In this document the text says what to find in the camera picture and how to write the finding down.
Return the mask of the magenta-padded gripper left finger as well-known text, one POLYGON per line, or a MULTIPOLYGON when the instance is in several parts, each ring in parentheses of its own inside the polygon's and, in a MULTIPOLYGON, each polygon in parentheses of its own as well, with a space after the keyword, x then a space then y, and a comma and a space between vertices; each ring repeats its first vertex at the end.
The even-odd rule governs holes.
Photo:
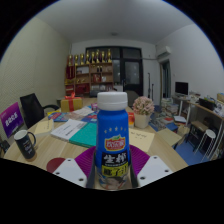
POLYGON ((65 159, 53 172, 67 181, 84 188, 93 188, 95 182, 95 147, 91 147, 75 159, 65 159))

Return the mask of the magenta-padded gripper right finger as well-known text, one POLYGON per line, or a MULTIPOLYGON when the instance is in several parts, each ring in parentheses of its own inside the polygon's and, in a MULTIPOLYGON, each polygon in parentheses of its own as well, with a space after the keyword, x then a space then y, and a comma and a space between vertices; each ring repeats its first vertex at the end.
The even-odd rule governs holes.
POLYGON ((130 176, 133 188, 144 187, 173 171, 158 156, 149 156, 136 146, 130 146, 130 176))

